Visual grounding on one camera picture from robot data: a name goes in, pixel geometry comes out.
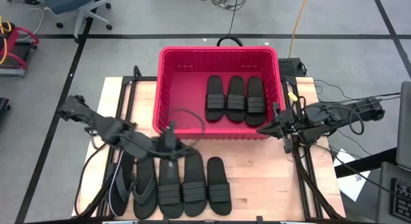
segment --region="metal frame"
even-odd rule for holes
[[[130,89],[130,96],[128,97],[126,121],[128,121],[128,119],[130,119],[130,116],[131,116],[132,103],[133,103],[133,100],[134,100],[134,92],[136,90],[137,82],[138,81],[156,81],[156,80],[157,80],[157,77],[155,77],[155,76],[141,76],[141,73],[138,70],[136,72],[136,69],[135,69],[135,76],[124,76],[123,81],[121,82],[121,90],[120,90],[120,94],[119,94],[119,101],[118,101],[118,104],[117,104],[116,118],[120,118],[121,111],[122,111],[123,106],[124,106],[126,87],[127,87],[128,84],[131,83],[132,88]],[[293,88],[293,90],[294,90],[294,93],[298,94],[298,90],[297,90],[296,86]],[[287,94],[288,94],[288,89],[284,90],[284,95],[287,95]],[[114,153],[114,150],[111,148],[109,150],[109,156],[107,157],[107,163],[106,163],[106,166],[105,166],[105,176],[104,176],[103,182],[105,182],[111,174],[109,169],[112,165],[113,153]],[[306,165],[307,165],[307,168],[309,169],[310,175],[312,175],[314,177],[313,181],[315,182],[315,175],[313,175],[313,164],[312,164],[311,155],[308,154],[308,155],[306,155],[306,157],[308,159],[310,159],[310,160],[307,161]],[[311,216],[310,216],[310,206],[308,204],[306,186],[305,186],[304,180],[300,176],[298,176],[298,182],[299,182],[299,190],[300,190],[300,193],[301,193],[302,209],[304,211],[304,219],[307,220],[307,219],[310,219]],[[321,211],[320,206],[319,206],[319,210],[321,212],[321,216],[318,216],[318,218],[322,218],[322,211]],[[98,216],[104,216],[104,215],[106,215],[107,211],[108,211],[107,210],[107,202],[103,201],[98,206],[97,215]],[[149,224],[154,224],[154,223],[164,224],[164,220],[159,220],[159,221],[156,221],[156,220],[153,220],[153,221],[143,220],[143,221],[141,221],[140,220],[139,222],[140,223],[144,222],[144,223],[149,223]],[[181,223],[181,222],[196,223],[196,221],[178,221],[178,222],[179,223]],[[218,222],[219,223],[255,223],[255,221],[218,221]]]
[[[126,111],[126,120],[129,120],[131,117],[132,113],[132,107],[133,107],[133,102],[134,102],[134,95],[136,91],[136,85],[138,81],[157,81],[156,76],[141,76],[140,71],[138,68],[134,68],[134,76],[124,76],[123,81],[121,82],[121,90],[119,93],[119,101],[117,105],[117,111],[116,111],[116,118],[120,118],[123,105],[124,105],[124,100],[125,100],[125,91],[126,87],[128,84],[131,84],[131,89],[130,89],[130,95],[128,97],[128,104],[127,104],[127,111]],[[294,93],[298,94],[297,87],[293,87]],[[288,89],[283,87],[283,92],[284,95],[288,94]],[[107,180],[110,180],[111,172],[109,172],[110,167],[112,167],[112,160],[113,160],[113,153],[114,150],[110,148],[109,150],[109,155],[107,157],[107,163],[105,166],[105,176],[103,179],[103,183],[106,182]],[[301,157],[299,155],[299,152],[296,151],[296,157]],[[308,159],[306,162],[308,172],[310,174],[310,177],[313,178],[313,182],[315,182],[315,175],[314,175],[314,168],[312,164],[312,159],[311,159],[311,154],[309,152],[306,153],[306,158]],[[300,193],[301,193],[301,203],[302,203],[302,209],[304,211],[304,219],[305,221],[297,221],[297,222],[292,222],[290,223],[317,223],[317,224],[353,224],[353,223],[358,223],[361,224],[362,222],[356,222],[356,221],[348,221],[348,220],[331,220],[331,219],[324,219],[322,217],[322,212],[318,211],[318,208],[321,210],[320,206],[315,206],[316,209],[316,214],[319,215],[320,217],[313,218],[310,216],[310,207],[308,204],[308,197],[306,194],[306,188],[305,188],[305,182],[304,180],[298,176],[298,182],[299,182],[299,187],[300,187]],[[115,224],[115,223],[120,223],[120,224],[181,224],[181,223],[186,223],[186,224],[199,224],[199,223],[204,223],[204,224],[215,224],[215,223],[220,223],[220,224],[277,224],[277,223],[287,223],[286,221],[263,221],[262,216],[256,216],[255,221],[218,221],[218,220],[204,220],[204,221],[191,221],[191,220],[186,220],[186,221],[174,221],[174,220],[169,220],[168,218],[165,218],[163,220],[139,220],[139,221],[115,221],[114,217],[112,214],[106,215],[108,211],[108,206],[107,202],[105,200],[102,200],[102,202],[97,206],[97,216],[96,217],[77,217],[73,218],[70,220],[55,220],[55,221],[43,221],[43,222],[38,222],[37,224],[81,224],[81,223],[90,223],[90,224]]]
[[[299,93],[298,93],[298,88],[297,88],[297,80],[295,79],[294,76],[285,76],[282,80],[281,80],[282,86],[283,86],[283,94],[284,94],[284,101],[286,104],[286,108],[290,108],[290,102],[287,100],[288,98],[288,87],[287,87],[287,83],[289,83],[292,87],[293,93],[298,97]],[[295,151],[295,158],[299,159],[300,153],[299,151]],[[305,153],[305,157],[306,159],[306,167],[308,170],[308,174],[310,175],[310,179],[313,181],[313,183],[317,186],[317,181],[315,180],[315,173],[314,173],[314,165],[313,165],[313,160],[311,157],[311,153],[310,150],[308,150]],[[308,204],[308,197],[307,197],[307,191],[306,191],[306,184],[304,182],[304,180],[302,179],[302,177],[300,175],[298,175],[298,184],[299,184],[299,188],[300,188],[300,194],[301,194],[301,205],[302,205],[302,209],[304,211],[304,218],[305,220],[308,220],[311,217],[310,214],[310,205]],[[314,206],[315,206],[315,214],[317,215],[317,218],[323,218],[322,215],[322,209],[321,209],[321,205],[318,201],[318,199],[313,196],[314,199]]]

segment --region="black device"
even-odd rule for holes
[[[390,214],[411,223],[411,183],[398,178],[391,179]]]
[[[294,77],[305,77],[307,69],[301,62],[300,58],[279,58],[278,59],[280,75],[294,76]]]
[[[318,102],[300,108],[304,114],[296,114],[294,108],[279,110],[279,104],[273,104],[274,119],[271,123],[257,130],[260,134],[285,138],[294,134],[302,144],[313,144],[322,135],[333,134],[337,128],[350,125],[356,121],[377,121],[384,117],[380,101],[374,97],[343,105],[333,102]],[[293,146],[284,140],[284,150],[291,153]]]
[[[136,124],[114,117],[103,117],[91,110],[82,96],[69,96],[59,108],[58,114],[66,121],[71,119],[87,124],[86,132],[96,131],[105,143],[121,148],[137,159],[160,157],[176,160],[196,151],[176,138],[173,123],[163,130],[160,137],[149,138],[134,131]]]

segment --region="black flip-flop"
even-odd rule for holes
[[[230,79],[225,114],[234,122],[242,122],[245,117],[244,79],[233,76]]]
[[[179,218],[182,214],[179,165],[177,161],[160,160],[159,206],[167,218]]]
[[[207,205],[206,176],[203,158],[199,152],[186,156],[184,160],[184,183],[182,194],[184,212],[189,217],[200,215]]]
[[[263,82],[259,77],[251,77],[247,82],[247,112],[245,121],[249,126],[260,126],[267,119],[267,106]]]
[[[230,184],[225,176],[224,163],[220,157],[211,157],[207,162],[208,196],[211,209],[219,215],[231,213]]]
[[[145,158],[137,161],[137,176],[134,180],[134,214],[140,219],[150,217],[157,207],[157,179],[154,159]]]
[[[210,76],[207,81],[207,96],[205,99],[205,118],[218,121],[224,116],[223,81],[219,76]]]
[[[111,208],[118,216],[124,215],[127,208],[128,196],[133,188],[133,165],[134,157],[124,152],[117,171],[116,181],[113,183],[110,192]]]

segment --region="wooden table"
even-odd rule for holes
[[[101,115],[115,116],[121,81],[121,77],[105,79],[98,106],[98,113]],[[318,102],[312,78],[298,78],[297,83],[299,94],[307,99],[307,104]],[[131,115],[131,121],[138,124],[137,129],[148,136],[158,135],[152,128],[155,88],[156,82],[137,83]],[[122,118],[125,117],[129,91],[130,86],[126,90]],[[96,140],[96,143],[100,145],[101,141]],[[322,137],[318,145],[328,147],[327,139]],[[282,140],[271,137],[263,141],[199,141],[195,148],[202,154],[204,162],[215,156],[223,159],[231,188],[232,212],[228,216],[219,216],[207,206],[201,215],[189,218],[183,214],[180,220],[255,221],[256,216],[262,216],[266,221],[304,219],[295,164],[292,155],[285,154]],[[86,159],[94,151],[90,144]],[[101,187],[108,152],[109,149],[105,148],[97,154],[85,170],[77,201],[80,212],[86,208]],[[345,216],[331,155],[321,148],[311,148],[311,156],[318,188],[334,209]],[[157,176],[158,163],[159,159],[156,159]],[[181,182],[183,182],[184,159],[179,160],[179,167]],[[315,216],[311,191],[306,188],[310,213],[311,216]],[[136,219],[132,195],[129,197],[125,215],[118,219]],[[162,219],[163,215],[159,208],[149,218],[149,220]]]

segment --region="office chair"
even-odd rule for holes
[[[106,28],[108,30],[112,29],[112,26],[109,24],[108,20],[91,12],[92,9],[97,8],[103,4],[105,4],[105,7],[107,9],[110,9],[111,4],[108,3],[107,0],[89,3],[91,1],[93,0],[44,0],[44,2],[50,7],[51,11],[53,11],[57,15],[64,12],[78,10],[76,28],[74,29],[74,37],[76,38],[76,42],[78,42],[78,33],[80,31],[80,27],[82,25],[84,17],[92,17],[94,19],[106,22]],[[63,28],[63,24],[61,22],[58,22],[57,28]]]

